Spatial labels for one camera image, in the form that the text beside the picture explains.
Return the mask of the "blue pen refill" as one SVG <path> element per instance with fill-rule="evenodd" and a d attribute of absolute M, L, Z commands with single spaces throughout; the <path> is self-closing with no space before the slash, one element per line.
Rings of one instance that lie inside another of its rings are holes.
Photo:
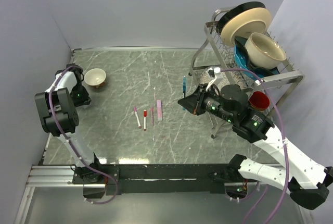
<path fill-rule="evenodd" d="M 186 76 L 183 76 L 183 96 L 184 98 L 186 97 Z"/>

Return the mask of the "pink highlighter pen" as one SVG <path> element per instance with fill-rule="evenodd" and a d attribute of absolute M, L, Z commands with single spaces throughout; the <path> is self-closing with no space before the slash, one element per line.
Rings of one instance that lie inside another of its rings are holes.
<path fill-rule="evenodd" d="M 163 120 L 163 115 L 162 115 L 162 101 L 157 100 L 157 119 L 158 121 Z"/>

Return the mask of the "pink thin pen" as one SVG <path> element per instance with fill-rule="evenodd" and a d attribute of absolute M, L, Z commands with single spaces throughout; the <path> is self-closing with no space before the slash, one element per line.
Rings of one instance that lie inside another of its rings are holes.
<path fill-rule="evenodd" d="M 150 118 L 151 118 L 151 124 L 154 126 L 154 109 L 151 107 L 150 109 Z"/>

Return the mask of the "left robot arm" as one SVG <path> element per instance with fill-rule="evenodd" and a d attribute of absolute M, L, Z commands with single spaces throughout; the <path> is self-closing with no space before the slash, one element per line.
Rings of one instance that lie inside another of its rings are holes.
<path fill-rule="evenodd" d="M 83 86 L 83 69 L 69 64 L 58 70 L 55 80 L 44 92 L 34 97 L 44 132 L 57 137 L 74 159 L 74 175 L 87 183 L 98 183 L 103 169 L 95 153 L 87 146 L 79 133 L 77 108 L 88 106 L 91 98 Z"/>

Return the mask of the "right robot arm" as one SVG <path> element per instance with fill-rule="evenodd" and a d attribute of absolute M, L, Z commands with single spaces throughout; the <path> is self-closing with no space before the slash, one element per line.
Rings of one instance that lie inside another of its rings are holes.
<path fill-rule="evenodd" d="M 248 96 L 240 86 L 226 85 L 219 93 L 207 84 L 197 86 L 193 94 L 179 99 L 178 104 L 193 115 L 206 112 L 230 123 L 239 137 L 272 156 L 282 169 L 233 157 L 228 177 L 264 182 L 284 190 L 298 205 L 314 210 L 325 202 L 332 184 L 332 167 L 325 167 L 310 159 L 293 143 L 282 137 L 282 132 L 260 111 L 248 105 Z"/>

